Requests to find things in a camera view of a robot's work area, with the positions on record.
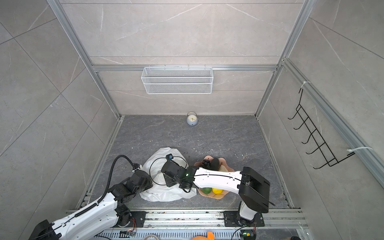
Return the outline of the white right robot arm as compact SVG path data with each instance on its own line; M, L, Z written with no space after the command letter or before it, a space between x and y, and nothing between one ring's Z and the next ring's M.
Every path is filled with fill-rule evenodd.
M172 160L162 167L167 187L175 184L189 191L192 188L212 188L237 194L242 199L238 215L242 220L253 221L257 213L266 214L270 202L270 182L250 167L241 171L220 172L197 166L184 168Z

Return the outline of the dark purple fake grapes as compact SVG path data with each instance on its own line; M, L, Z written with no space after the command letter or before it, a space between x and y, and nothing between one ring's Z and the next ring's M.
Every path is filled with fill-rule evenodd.
M212 160L203 160L200 167L211 170L211 171L218 171L220 169L220 161L217 158L214 158Z

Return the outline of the green fake fruit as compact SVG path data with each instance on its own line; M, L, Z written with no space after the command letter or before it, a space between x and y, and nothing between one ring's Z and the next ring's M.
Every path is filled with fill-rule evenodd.
M210 194L212 192L212 188L202 188L201 191L204 194L208 195L208 194Z

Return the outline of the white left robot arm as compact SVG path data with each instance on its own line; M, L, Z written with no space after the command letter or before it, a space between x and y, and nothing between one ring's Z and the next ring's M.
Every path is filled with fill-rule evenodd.
M106 189L89 205L62 219L36 225L30 240L89 240L113 226L126 227L133 223L127 204L139 193L153 186L149 174L136 170L125 181Z

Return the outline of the beige fake fruit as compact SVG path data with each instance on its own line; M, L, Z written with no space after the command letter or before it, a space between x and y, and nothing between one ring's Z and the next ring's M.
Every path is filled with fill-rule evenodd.
M220 167L219 167L219 170L218 170L219 172L229 172L229 170L224 166L224 165L221 165Z

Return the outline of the white plastic bag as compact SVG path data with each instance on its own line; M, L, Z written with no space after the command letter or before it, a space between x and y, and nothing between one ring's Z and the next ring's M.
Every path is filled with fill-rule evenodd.
M152 180L154 181L152 188L140 193L142 199L149 202L172 202L181 199L191 199L197 195L196 189L192 189L190 192L185 192L179 188L179 184L167 187L161 169L167 162L166 155L168 154L172 154L174 157L173 160L180 166L184 168L189 166L179 150L170 147L157 150L142 167L142 170L151 175Z

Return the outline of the yellow fake fruit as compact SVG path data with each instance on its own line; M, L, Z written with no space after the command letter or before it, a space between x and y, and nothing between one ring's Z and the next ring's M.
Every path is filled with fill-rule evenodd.
M221 195L223 193L223 190L212 188L212 193L215 195Z

